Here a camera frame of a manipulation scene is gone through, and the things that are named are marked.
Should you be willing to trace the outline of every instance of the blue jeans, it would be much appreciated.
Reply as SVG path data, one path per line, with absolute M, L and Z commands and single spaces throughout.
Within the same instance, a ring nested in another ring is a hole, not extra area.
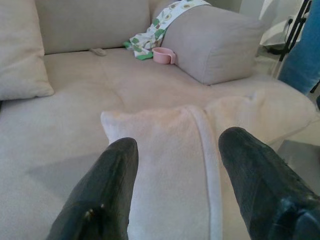
M 320 0 L 313 0 L 301 40 L 288 54 L 279 79 L 307 95 L 320 80 Z

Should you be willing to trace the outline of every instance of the pink mug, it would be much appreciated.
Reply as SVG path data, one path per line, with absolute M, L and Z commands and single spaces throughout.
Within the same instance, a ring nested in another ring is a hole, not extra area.
M 152 49 L 153 60 L 159 64 L 175 64 L 176 54 L 169 48 L 155 47 Z

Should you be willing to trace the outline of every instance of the sofa backrest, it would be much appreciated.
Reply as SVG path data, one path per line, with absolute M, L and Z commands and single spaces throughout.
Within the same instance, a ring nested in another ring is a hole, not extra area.
M 149 0 L 35 0 L 46 54 L 117 48 L 150 25 Z

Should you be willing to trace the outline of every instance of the avocado print fabric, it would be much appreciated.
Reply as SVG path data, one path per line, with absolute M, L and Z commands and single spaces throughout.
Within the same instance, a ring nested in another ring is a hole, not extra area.
M 151 59 L 154 55 L 151 49 L 159 47 L 170 24 L 181 14 L 201 5 L 210 5 L 204 0 L 181 0 L 170 4 L 153 21 L 145 33 L 138 33 L 123 45 L 134 51 L 139 60 Z

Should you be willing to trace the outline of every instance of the beige sofa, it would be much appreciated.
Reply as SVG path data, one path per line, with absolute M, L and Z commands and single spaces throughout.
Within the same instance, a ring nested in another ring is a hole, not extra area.
M 268 108 L 274 119 L 262 121 L 266 129 L 283 131 L 270 136 L 262 129 L 262 138 L 276 142 L 314 119 L 315 108 L 306 97 L 252 72 L 262 25 L 236 13 L 199 6 L 178 18 L 163 41 L 177 53 L 177 65 L 140 61 L 118 48 L 145 31 L 156 15 L 160 1 L 151 0 L 150 6 L 146 1 L 36 0 L 44 63 L 55 94 L 2 103 L 0 239 L 46 237 L 74 185 L 109 144 L 102 111 L 205 107 L 222 97 L 264 91 L 268 106 L 278 107 L 276 114 Z M 89 48 L 105 48 L 106 56 Z M 223 166 L 220 175 L 223 239 L 248 240 Z M 141 211 L 148 209 L 141 206 Z

